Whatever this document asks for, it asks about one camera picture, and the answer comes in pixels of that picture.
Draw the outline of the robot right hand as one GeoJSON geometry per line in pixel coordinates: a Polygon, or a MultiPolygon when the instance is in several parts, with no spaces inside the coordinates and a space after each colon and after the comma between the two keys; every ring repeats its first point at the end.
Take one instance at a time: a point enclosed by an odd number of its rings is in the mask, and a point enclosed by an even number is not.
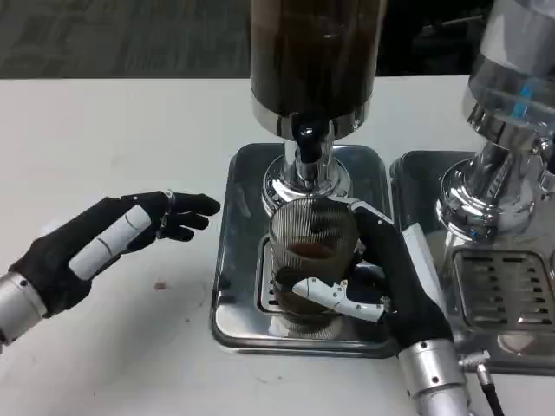
{"type": "Polygon", "coordinates": [[[393,221],[354,198],[301,198],[271,218],[272,276],[295,317],[344,315],[384,323],[399,349],[453,341],[393,221]]]}

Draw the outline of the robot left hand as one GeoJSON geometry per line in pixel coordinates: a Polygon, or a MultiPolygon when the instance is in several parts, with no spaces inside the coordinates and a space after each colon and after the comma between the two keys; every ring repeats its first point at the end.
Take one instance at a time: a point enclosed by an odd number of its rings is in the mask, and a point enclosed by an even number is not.
{"type": "Polygon", "coordinates": [[[10,270],[34,287],[46,307],[47,318],[73,308],[89,294],[92,282],[79,278],[70,269],[69,261],[136,205],[148,214],[151,225],[126,249],[103,264],[100,271],[157,239],[192,240],[195,232],[206,229],[209,217],[220,210],[220,203],[205,194],[168,195],[157,191],[105,197],[58,229],[39,237],[10,270]]]}

